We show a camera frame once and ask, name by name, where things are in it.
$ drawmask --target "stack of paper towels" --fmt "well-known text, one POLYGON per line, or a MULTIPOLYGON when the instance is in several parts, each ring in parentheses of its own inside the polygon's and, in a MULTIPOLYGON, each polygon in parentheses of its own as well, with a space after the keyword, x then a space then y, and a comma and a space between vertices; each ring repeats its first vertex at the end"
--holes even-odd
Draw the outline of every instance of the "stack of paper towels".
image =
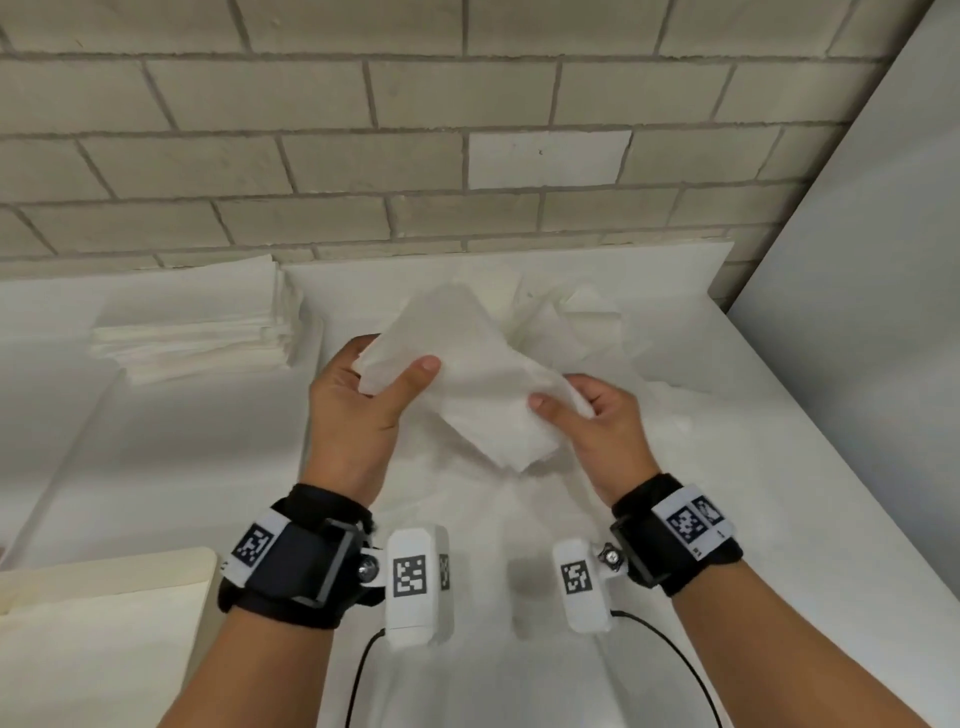
POLYGON ((302 300, 269 255, 139 274, 108 297, 90 353, 115 360, 134 384, 286 366, 302 300))

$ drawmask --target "white wall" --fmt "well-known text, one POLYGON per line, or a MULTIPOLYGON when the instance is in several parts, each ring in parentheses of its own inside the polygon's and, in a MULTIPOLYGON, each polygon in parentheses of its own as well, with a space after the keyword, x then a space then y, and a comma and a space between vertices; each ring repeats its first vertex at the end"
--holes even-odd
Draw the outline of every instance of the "white wall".
POLYGON ((731 318, 960 595, 958 38, 938 0, 731 318))

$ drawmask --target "brick wall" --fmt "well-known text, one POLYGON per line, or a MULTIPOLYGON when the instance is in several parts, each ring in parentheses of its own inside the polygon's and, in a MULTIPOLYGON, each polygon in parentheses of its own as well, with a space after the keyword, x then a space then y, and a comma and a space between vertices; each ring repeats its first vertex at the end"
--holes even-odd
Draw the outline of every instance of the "brick wall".
POLYGON ((927 0, 0 0, 0 277, 736 241, 927 0))

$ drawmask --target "forearm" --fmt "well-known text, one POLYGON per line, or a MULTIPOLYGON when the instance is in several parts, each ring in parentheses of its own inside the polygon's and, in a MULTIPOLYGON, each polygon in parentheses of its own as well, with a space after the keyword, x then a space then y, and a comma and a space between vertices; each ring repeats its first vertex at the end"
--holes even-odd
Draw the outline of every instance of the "forearm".
POLYGON ((333 632, 234 608, 158 728, 313 728, 333 632))
POLYGON ((736 728, 926 727, 743 562, 710 567, 673 604, 736 728))

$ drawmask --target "brick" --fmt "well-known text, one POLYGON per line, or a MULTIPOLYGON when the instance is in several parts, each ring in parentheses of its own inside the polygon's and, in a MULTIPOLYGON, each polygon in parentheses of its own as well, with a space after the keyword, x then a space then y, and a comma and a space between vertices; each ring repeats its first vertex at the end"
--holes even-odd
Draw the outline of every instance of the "brick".
POLYGON ((264 131, 371 125, 360 61, 151 61, 181 129, 264 131))
POLYGON ((780 133, 776 127, 637 130, 620 181, 741 182, 760 171, 780 133))
POLYGON ((0 133, 170 128, 134 61, 0 60, 0 133))
POLYGON ((58 253, 228 245, 208 203, 32 207, 27 215, 58 253))
POLYGON ((345 243, 317 246, 319 260, 351 260, 395 255, 438 255, 461 252, 459 240, 410 240, 396 243, 345 243))
POLYGON ((875 63, 742 63, 717 121, 847 121, 876 85, 875 63))
POLYGON ((237 245, 300 245, 390 237, 377 197, 238 200, 218 203, 237 245))
POLYGON ((600 235, 538 235, 537 237, 492 237, 467 241, 468 253, 509 253, 511 251, 569 250, 593 248, 600 235))
POLYGON ((72 141, 0 141, 0 202, 107 197, 72 141))
POLYGON ((202 53, 242 50, 227 3, 197 0, 0 0, 18 51, 202 53))
POLYGON ((665 56, 822 56, 849 4, 837 0, 677 0, 665 56))
POLYGON ((630 132, 473 133, 470 189, 613 184, 630 132))
POLYGON ((458 55, 461 0, 239 0, 253 49, 458 55))
POLYGON ((756 263, 724 263, 708 289, 712 299, 735 298, 756 270, 756 263))
POLYGON ((728 263, 760 260, 773 245, 779 225, 765 225, 759 228, 731 228, 727 237, 733 240, 733 248, 727 255, 728 263))
POLYGON ((687 189, 670 218, 670 225, 783 222, 805 191, 803 184, 687 189))
POLYGON ((49 260, 8 260, 0 262, 0 279, 50 279, 98 276, 107 273, 157 268, 152 255, 111 257, 50 258, 49 260))
POLYGON ((557 124, 676 124, 708 121, 726 65, 677 61, 565 63, 557 124))
POLYGON ((699 228, 694 230, 665 230, 638 232, 608 232, 601 236, 601 245, 667 245, 688 243, 692 240, 719 240, 724 237, 723 228, 699 228))
POLYGON ((537 228, 536 194, 394 197, 397 234, 458 235, 533 232, 537 228))
POLYGON ((49 254, 50 251, 11 210, 0 209, 0 257, 49 254))
POLYGON ((220 197, 292 192, 270 138, 87 139, 120 197, 220 197))
POLYGON ((676 199, 676 189, 547 192, 543 229, 660 228, 666 225, 676 199))
POLYGON ((373 62, 381 127, 542 126, 550 117, 550 62, 373 62))
POLYGON ((830 54, 875 58, 896 54, 928 5, 925 0, 860 0, 830 54))
POLYGON ((231 263, 234 260, 246 260, 251 257, 269 255, 277 263, 306 263, 315 260, 310 248, 230 248, 222 251, 197 251, 190 253, 161 253, 159 258, 166 268, 196 268, 198 265, 213 263, 231 263))
POLYGON ((460 189, 463 139, 458 133, 285 136, 283 146, 300 192, 460 189))
POLYGON ((471 3, 468 53, 490 56, 652 53, 666 5, 666 0, 471 3))
POLYGON ((813 178, 833 154, 846 129, 839 127, 787 127, 777 148, 760 172, 762 180, 813 178))

